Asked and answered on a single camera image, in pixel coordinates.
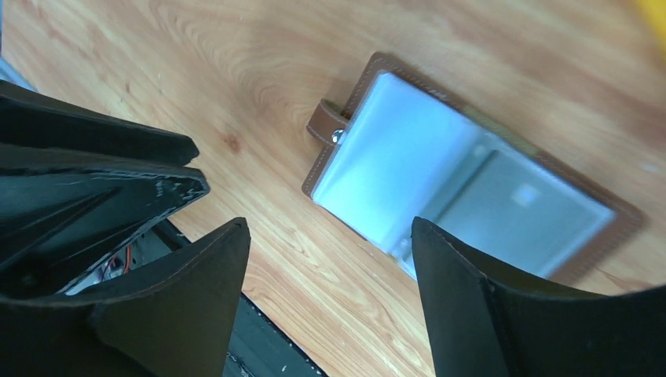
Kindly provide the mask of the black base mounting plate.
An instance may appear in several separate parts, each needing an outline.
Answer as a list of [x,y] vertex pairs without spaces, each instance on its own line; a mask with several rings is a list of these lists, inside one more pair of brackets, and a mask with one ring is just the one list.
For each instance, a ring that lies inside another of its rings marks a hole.
[[[143,263],[148,264],[189,244],[178,228],[164,220],[137,241],[133,255],[143,254]],[[244,293],[240,295],[222,372],[224,377],[323,377],[326,374]]]

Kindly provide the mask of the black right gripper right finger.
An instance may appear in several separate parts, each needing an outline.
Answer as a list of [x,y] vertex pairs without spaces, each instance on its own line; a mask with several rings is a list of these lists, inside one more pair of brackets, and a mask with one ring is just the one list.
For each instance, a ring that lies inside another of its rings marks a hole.
[[665,289],[606,296],[522,271],[424,218],[412,250],[439,376],[662,376]]

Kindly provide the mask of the brown leather card holder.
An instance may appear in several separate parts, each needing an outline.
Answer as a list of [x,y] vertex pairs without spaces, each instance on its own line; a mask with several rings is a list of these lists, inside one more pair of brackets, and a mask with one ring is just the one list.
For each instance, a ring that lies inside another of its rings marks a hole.
[[388,53],[371,56],[344,106],[322,100],[306,128],[324,146],[302,191],[410,275],[413,219],[437,225],[493,152],[523,156],[615,213],[544,278],[575,282],[643,226],[637,207]]

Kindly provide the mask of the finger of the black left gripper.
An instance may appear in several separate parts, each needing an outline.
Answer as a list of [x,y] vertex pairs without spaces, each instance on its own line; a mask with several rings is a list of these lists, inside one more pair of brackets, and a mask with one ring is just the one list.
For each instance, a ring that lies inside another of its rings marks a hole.
[[3,145],[2,295],[64,290],[209,190],[194,168]]
[[199,155],[183,134],[129,122],[1,81],[1,142],[183,167]]

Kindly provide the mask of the yellow plastic bin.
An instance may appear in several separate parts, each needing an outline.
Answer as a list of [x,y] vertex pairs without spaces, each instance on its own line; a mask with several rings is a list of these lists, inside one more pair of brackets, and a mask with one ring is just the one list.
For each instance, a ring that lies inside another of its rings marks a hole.
[[660,55],[665,58],[665,0],[632,0]]

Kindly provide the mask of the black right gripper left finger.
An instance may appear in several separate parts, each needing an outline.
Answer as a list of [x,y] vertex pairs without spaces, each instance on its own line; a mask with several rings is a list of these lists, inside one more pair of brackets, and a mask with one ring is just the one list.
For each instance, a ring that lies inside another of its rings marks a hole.
[[234,218],[77,295],[3,298],[2,375],[221,375],[250,245]]

